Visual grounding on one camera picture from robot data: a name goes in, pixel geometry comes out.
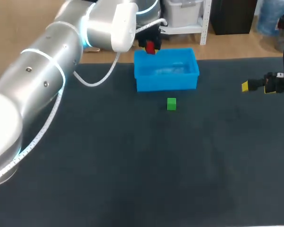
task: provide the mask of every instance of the white storage bin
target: white storage bin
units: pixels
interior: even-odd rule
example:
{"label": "white storage bin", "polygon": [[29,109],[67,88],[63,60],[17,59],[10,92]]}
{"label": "white storage bin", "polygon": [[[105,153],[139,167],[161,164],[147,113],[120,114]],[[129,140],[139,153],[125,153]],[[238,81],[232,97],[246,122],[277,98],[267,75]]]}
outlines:
{"label": "white storage bin", "polygon": [[184,27],[198,23],[204,0],[164,0],[165,18],[171,27]]}

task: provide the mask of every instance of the blue plastic bin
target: blue plastic bin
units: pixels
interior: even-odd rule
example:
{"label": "blue plastic bin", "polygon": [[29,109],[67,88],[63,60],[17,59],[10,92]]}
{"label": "blue plastic bin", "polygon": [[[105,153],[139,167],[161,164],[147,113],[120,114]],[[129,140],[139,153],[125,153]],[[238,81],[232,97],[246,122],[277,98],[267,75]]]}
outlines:
{"label": "blue plastic bin", "polygon": [[193,49],[166,49],[156,55],[134,53],[137,91],[196,89],[199,67]]}

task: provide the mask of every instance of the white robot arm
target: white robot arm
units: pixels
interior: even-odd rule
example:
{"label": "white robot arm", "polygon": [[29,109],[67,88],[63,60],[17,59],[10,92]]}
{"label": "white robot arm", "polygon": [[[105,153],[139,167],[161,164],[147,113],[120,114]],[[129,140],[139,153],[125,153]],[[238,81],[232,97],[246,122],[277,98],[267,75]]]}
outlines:
{"label": "white robot arm", "polygon": [[[18,155],[23,134],[64,88],[84,49],[127,52],[136,27],[159,16],[159,0],[66,1],[54,22],[0,79],[0,171]],[[0,174],[0,184],[16,169],[17,165]]]}

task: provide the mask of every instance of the green cube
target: green cube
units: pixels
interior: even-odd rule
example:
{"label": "green cube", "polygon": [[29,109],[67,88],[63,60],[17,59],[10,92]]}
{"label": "green cube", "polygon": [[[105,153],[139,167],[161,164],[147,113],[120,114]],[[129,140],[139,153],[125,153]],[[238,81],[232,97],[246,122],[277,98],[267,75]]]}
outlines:
{"label": "green cube", "polygon": [[177,100],[176,98],[167,98],[167,110],[176,110]]}

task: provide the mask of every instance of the black tabletop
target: black tabletop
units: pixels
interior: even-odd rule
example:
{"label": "black tabletop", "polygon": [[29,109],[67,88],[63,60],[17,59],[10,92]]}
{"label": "black tabletop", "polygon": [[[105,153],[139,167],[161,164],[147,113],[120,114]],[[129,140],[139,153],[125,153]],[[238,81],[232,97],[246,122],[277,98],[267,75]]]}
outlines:
{"label": "black tabletop", "polygon": [[[132,64],[96,88],[72,77],[50,129],[0,186],[0,227],[284,225],[284,94],[241,92],[282,59],[198,64],[195,91],[137,93]],[[109,67],[78,73],[92,82]]]}

